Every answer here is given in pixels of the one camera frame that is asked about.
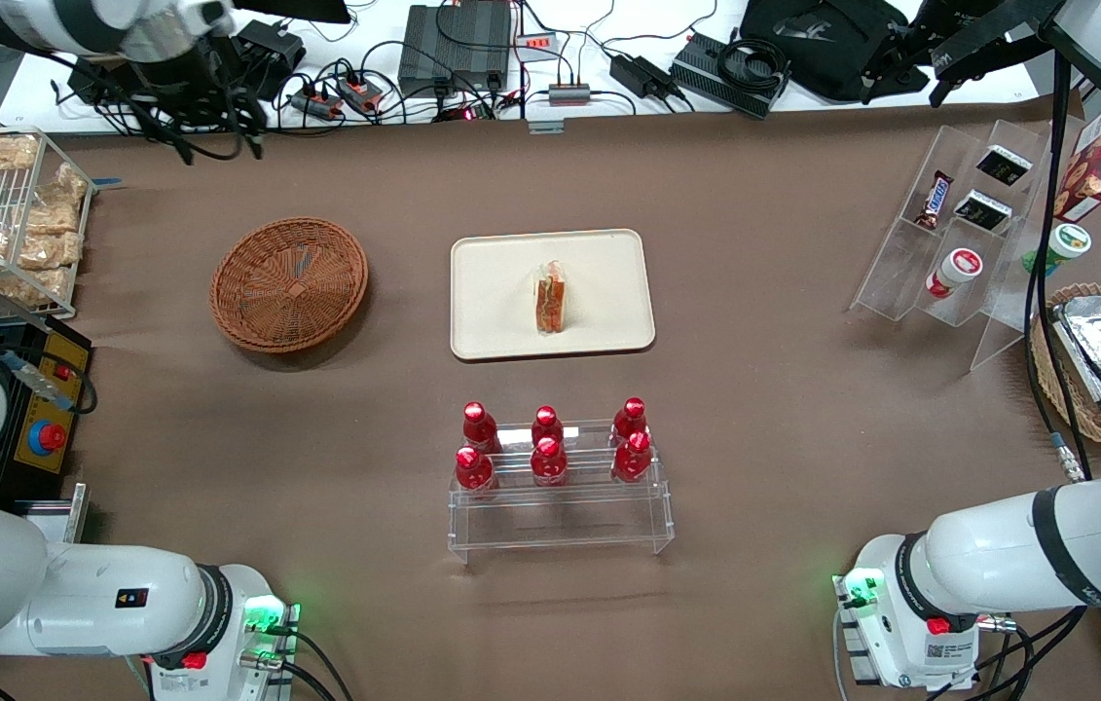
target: yellow control panel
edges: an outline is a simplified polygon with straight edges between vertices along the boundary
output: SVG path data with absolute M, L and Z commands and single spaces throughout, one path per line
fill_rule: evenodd
M 68 360 L 75 368 L 87 369 L 88 351 L 86 348 L 79 347 L 76 342 L 70 341 L 70 339 L 65 338 L 61 333 L 52 333 L 52 336 L 47 337 L 44 351 Z M 44 376 L 51 379 L 52 382 L 56 382 L 62 392 L 68 395 L 75 405 L 78 404 L 79 394 L 83 392 L 83 381 L 78 376 L 65 371 L 65 368 L 59 368 L 51 359 L 42 359 L 39 362 L 39 372 L 44 373 Z M 65 443 L 68 445 L 70 431 L 74 430 L 74 414 L 57 408 L 48 399 L 44 399 L 42 396 L 35 394 L 30 396 L 29 402 L 26 416 L 21 421 L 21 429 L 18 431 L 18 449 L 12 457 L 19 462 L 42 469 L 47 471 L 47 473 L 61 474 L 62 460 L 65 459 L 65 449 L 53 450 L 47 456 L 37 456 L 34 450 L 30 449 L 26 436 L 30 435 L 30 427 L 35 426 L 35 423 L 46 420 L 55 423 L 55 425 L 65 429 Z

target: white tray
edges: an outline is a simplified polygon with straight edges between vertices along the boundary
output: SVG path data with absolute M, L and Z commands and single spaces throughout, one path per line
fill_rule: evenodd
M 537 333 L 537 267 L 567 278 L 562 333 Z M 450 249 L 450 349 L 464 360 L 639 351 L 653 342 L 641 237 L 626 228 L 479 236 Z

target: clear acrylic riser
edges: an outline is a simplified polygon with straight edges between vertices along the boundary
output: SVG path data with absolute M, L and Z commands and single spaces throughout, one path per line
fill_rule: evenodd
M 564 425 L 567 484 L 537 486 L 528 426 L 500 426 L 502 453 L 491 456 L 498 488 L 476 494 L 450 480 L 451 552 L 464 562 L 478 550 L 578 545 L 646 545 L 661 554 L 676 530 L 658 449 L 640 482 L 618 482 L 609 431 L 609 420 Z
M 1067 133 L 1076 133 L 1081 125 L 1082 122 L 1071 118 Z M 977 167 L 991 145 L 1025 156 L 1034 167 L 1012 186 L 1005 186 Z M 919 309 L 951 327 L 960 327 L 977 315 L 986 316 L 971 371 L 1013 346 L 1021 338 L 1022 306 L 1029 280 L 1021 258 L 1038 243 L 1048 163 L 1045 132 L 1034 133 L 998 121 L 989 136 L 979 140 L 947 125 L 940 128 L 849 308 L 862 306 L 892 320 L 901 320 Z M 915 221 L 936 183 L 936 172 L 951 177 L 952 185 L 938 226 L 930 230 Z M 980 190 L 1009 205 L 1013 217 L 994 231 L 988 231 L 953 216 L 952 209 L 970 190 Z M 927 292 L 927 276 L 952 249 L 972 249 L 979 253 L 982 274 L 956 288 L 949 297 L 937 299 Z
M 0 231 L 8 231 L 11 236 L 11 244 L 6 254 L 0 258 L 0 289 L 20 285 L 24 288 L 33 288 L 40 297 L 46 302 L 35 306 L 26 306 L 34 314 L 41 316 L 55 316 L 57 318 L 70 318 L 74 316 L 74 283 L 78 276 L 79 263 L 66 267 L 65 285 L 59 292 L 52 292 L 44 287 L 37 278 L 29 271 L 17 265 L 21 255 L 21 248 L 25 241 L 26 217 L 29 217 L 30 205 L 35 200 L 35 188 L 55 178 L 56 167 L 61 163 L 70 164 L 84 178 L 87 175 L 69 156 L 56 146 L 56 143 L 47 135 L 35 128 L 0 128 L 0 136 L 21 138 L 33 136 L 37 140 L 37 155 L 34 165 L 30 168 L 4 169 L 0 172 Z M 88 212 L 91 208 L 91 196 L 96 195 L 96 185 L 92 183 L 88 187 L 87 195 L 83 197 L 79 210 L 78 236 L 80 241 L 87 234 Z M 8 309 L 0 305 L 0 322 L 13 319 Z

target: black bag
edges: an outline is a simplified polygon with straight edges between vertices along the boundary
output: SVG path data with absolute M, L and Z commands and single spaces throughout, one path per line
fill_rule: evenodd
M 791 63 L 792 77 L 809 91 L 837 102 L 861 101 L 861 68 L 870 61 L 889 23 L 909 20 L 883 0 L 750 0 L 741 36 L 776 45 Z M 875 85 L 872 97 L 920 92 L 927 74 L 911 68 Z

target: red bottle cap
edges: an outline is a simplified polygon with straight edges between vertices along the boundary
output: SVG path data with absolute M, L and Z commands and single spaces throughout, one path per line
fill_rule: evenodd
M 559 453 L 558 440 L 555 440 L 553 435 L 546 435 L 545 438 L 538 440 L 537 452 L 541 452 L 542 456 L 545 456 L 546 458 L 554 458 L 555 456 L 558 456 Z
M 629 445 L 636 452 L 646 452 L 650 449 L 650 435 L 643 430 L 629 436 Z
M 456 464 L 465 470 L 473 469 L 480 462 L 480 452 L 471 445 L 465 445 L 456 452 Z
M 634 396 L 624 403 L 624 413 L 630 418 L 640 418 L 644 416 L 644 402 Z
M 537 423 L 542 426 L 554 426 L 554 423 L 559 420 L 559 414 L 555 413 L 554 407 L 541 407 L 537 409 Z
M 480 405 L 480 402 L 469 402 L 465 407 L 465 418 L 469 421 L 479 421 L 484 418 L 484 407 Z

